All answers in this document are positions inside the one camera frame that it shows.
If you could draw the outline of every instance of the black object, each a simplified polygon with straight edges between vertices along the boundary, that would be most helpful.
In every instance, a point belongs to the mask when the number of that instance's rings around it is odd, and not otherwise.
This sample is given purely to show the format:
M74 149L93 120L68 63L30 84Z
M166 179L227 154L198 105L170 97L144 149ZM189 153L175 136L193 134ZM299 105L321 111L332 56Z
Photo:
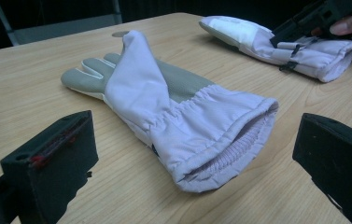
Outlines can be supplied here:
M292 158L352 222L352 128L303 114Z
M97 161L91 111L57 120L1 160L0 223L56 223Z
M14 30L113 14L108 0L0 0Z
M304 35L320 28L322 37L339 38L330 33L330 27L346 16L352 15L351 0L318 0L273 30L271 43L275 48L279 42L294 42Z
M123 22L176 12L176 0L119 0L119 4Z

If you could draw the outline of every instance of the wooden table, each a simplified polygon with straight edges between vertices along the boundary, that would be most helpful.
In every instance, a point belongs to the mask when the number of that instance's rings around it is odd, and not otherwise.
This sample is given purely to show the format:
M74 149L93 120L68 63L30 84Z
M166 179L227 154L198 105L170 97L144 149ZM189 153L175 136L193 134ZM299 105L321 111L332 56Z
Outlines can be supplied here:
M291 154L304 112L352 127L352 64L327 84L285 74L215 39L199 27L200 18L177 13L0 49L0 160L55 120L91 110L100 160L60 223L348 223ZM104 102L62 85L62 73L81 60L121 52L112 34L132 29L146 34L160 60L279 101L265 148L221 189L180 191Z

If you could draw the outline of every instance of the dark background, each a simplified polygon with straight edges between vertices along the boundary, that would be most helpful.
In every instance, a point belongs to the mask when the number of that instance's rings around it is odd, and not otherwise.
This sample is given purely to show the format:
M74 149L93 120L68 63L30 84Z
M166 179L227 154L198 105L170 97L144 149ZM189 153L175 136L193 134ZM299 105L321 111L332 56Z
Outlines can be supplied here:
M269 29L286 21L312 0L119 0L123 22L173 12L201 16L232 16L254 21ZM0 0L12 29L113 14L111 0ZM0 49L11 47L0 21Z

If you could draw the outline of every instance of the glove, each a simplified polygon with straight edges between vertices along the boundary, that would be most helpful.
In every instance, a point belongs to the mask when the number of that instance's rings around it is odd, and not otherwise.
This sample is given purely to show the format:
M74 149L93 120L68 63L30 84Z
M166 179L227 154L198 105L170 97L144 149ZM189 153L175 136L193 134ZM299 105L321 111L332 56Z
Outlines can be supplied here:
M150 146L185 191L217 189L260 152L277 101L219 85L156 61L145 37L131 31L123 52L87 59L62 83L103 99Z
M280 42L277 49L272 32L251 21L224 16L205 17L199 24L211 35L245 54L266 63L281 65L280 70L295 70L322 82L338 78L352 61L351 40L324 40L302 37L295 43Z

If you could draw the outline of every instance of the white fabric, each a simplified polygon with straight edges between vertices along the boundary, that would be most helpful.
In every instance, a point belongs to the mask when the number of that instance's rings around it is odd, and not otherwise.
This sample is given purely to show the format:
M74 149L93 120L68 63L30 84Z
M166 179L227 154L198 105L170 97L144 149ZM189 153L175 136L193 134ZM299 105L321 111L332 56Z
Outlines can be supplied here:
M303 37L296 43L281 43L275 49L270 39L272 32L251 21L213 16L203 18L201 26L219 39L232 39L245 54L266 63L283 65L295 62L295 71L329 82L339 77L352 61L351 40L324 40ZM301 45L295 55L292 46Z
M137 137L156 148L177 185L201 192L240 174L267 141L277 101L210 85L177 104L145 37L131 31L123 43L105 101Z

